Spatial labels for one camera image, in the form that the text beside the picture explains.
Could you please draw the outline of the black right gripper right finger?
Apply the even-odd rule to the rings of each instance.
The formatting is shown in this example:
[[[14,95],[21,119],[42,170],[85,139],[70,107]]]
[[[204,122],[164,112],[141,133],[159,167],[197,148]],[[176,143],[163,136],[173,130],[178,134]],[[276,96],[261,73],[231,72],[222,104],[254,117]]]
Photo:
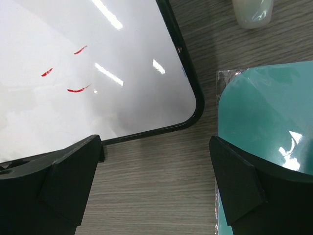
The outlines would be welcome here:
[[[235,235],[311,235],[313,177],[252,155],[224,139],[209,142],[226,222]]]

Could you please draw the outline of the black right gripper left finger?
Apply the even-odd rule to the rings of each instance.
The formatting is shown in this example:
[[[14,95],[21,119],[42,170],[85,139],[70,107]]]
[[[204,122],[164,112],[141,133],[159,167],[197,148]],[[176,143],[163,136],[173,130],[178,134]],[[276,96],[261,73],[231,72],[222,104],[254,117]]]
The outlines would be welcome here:
[[[75,234],[103,156],[100,137],[91,135],[65,149],[1,163],[1,234]]]

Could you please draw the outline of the white dry-erase board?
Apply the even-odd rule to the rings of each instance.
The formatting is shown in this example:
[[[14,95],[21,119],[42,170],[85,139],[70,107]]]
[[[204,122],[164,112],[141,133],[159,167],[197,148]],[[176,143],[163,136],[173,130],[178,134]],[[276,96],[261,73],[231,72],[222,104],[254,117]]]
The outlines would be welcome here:
[[[185,129],[203,111],[169,1],[1,1],[1,162]]]

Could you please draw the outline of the white mug orange inside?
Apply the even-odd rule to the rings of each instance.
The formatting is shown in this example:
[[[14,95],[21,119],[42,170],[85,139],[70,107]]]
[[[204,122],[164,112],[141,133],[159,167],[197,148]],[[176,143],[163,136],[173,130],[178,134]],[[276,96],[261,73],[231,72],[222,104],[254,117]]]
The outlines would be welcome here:
[[[232,0],[237,23],[245,29],[267,25],[272,16],[274,0]]]

